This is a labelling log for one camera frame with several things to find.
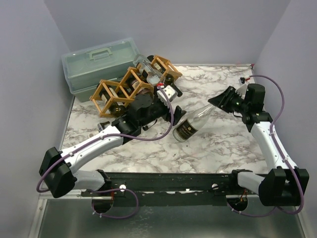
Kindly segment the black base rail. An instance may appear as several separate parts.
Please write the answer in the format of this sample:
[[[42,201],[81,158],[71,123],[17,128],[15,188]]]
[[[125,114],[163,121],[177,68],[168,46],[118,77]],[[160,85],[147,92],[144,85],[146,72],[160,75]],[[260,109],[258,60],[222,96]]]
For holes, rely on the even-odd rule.
[[[233,174],[108,173],[115,206],[225,206],[244,189]]]

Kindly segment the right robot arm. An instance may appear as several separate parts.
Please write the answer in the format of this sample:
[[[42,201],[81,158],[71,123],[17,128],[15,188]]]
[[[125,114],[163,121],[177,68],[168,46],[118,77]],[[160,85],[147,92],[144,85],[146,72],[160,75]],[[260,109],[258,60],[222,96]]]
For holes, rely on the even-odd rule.
[[[264,206],[301,206],[309,173],[300,169],[289,157],[277,136],[273,120],[264,111],[265,87],[251,83],[241,96],[229,86],[223,93],[208,100],[226,113],[239,113],[248,132],[258,143],[269,173],[265,176],[239,171],[228,181],[228,189],[239,194],[248,189],[257,194]]]

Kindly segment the wine bottle in rack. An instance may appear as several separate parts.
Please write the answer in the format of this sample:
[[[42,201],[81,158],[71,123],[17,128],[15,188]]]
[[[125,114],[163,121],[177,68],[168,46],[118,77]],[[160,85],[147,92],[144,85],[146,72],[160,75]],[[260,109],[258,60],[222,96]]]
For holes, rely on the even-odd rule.
[[[129,79],[129,87],[131,90],[135,90],[139,86],[139,81],[135,78]]]

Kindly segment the wooden wine rack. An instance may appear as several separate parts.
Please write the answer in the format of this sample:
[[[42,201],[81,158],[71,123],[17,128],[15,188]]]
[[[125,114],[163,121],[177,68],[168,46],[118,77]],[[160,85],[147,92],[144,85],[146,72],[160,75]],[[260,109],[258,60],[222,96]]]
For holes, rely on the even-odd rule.
[[[182,73],[170,62],[158,55],[144,57],[137,55],[133,61],[134,67],[129,67],[119,82],[100,80],[90,100],[96,106],[99,117],[117,118],[122,115],[137,95],[154,94],[155,83],[148,79],[157,79],[160,83],[175,86],[175,81]]]

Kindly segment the clear square liquor bottle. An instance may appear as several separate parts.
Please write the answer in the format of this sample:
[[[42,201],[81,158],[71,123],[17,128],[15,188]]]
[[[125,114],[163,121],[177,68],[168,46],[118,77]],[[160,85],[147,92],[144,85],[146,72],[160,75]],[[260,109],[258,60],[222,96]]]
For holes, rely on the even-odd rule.
[[[148,84],[155,86],[164,81],[163,74],[152,67],[151,62],[144,55],[136,55],[133,63]]]

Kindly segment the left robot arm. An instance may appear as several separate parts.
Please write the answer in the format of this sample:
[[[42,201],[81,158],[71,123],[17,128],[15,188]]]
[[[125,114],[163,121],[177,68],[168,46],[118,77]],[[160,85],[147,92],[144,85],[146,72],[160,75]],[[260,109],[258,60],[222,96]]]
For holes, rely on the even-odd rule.
[[[111,182],[105,172],[88,172],[81,168],[104,152],[133,139],[146,141],[146,138],[140,137],[142,128],[159,118],[174,126],[185,115],[180,107],[173,108],[171,105],[181,95],[182,92],[176,86],[160,83],[155,86],[153,98],[148,94],[136,96],[124,115],[102,127],[95,136],[62,151],[55,147],[48,149],[39,169],[41,178],[37,192],[43,192],[41,184],[45,183],[45,191],[49,191],[54,198],[63,197],[74,189],[87,189],[99,196],[106,195]]]

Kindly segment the green plastic toolbox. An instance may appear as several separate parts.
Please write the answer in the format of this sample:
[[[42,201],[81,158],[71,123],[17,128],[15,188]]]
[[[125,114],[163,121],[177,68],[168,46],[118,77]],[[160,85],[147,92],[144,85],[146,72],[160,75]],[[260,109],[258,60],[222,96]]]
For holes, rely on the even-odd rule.
[[[132,38],[70,52],[61,56],[70,93],[80,102],[93,95],[99,81],[119,81],[140,52]]]

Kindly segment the clear glass bottle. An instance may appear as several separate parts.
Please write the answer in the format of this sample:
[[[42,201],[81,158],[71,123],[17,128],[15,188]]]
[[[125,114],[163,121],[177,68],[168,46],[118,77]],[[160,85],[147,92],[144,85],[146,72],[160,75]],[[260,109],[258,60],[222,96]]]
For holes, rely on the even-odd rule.
[[[184,142],[198,132],[209,120],[215,106],[209,104],[190,113],[188,117],[173,130],[174,138]]]

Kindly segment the green bottle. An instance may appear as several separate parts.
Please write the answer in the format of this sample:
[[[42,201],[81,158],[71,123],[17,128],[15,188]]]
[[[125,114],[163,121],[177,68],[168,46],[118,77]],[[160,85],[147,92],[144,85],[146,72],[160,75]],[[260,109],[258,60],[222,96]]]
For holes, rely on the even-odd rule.
[[[107,104],[108,100],[110,99],[110,95],[106,91],[101,92],[100,97],[105,105]],[[126,112],[126,107],[121,102],[119,102],[119,103],[113,102],[110,105],[108,110],[112,116],[117,118]]]
[[[174,84],[174,77],[171,74],[166,75],[164,81],[164,85],[173,85]]]

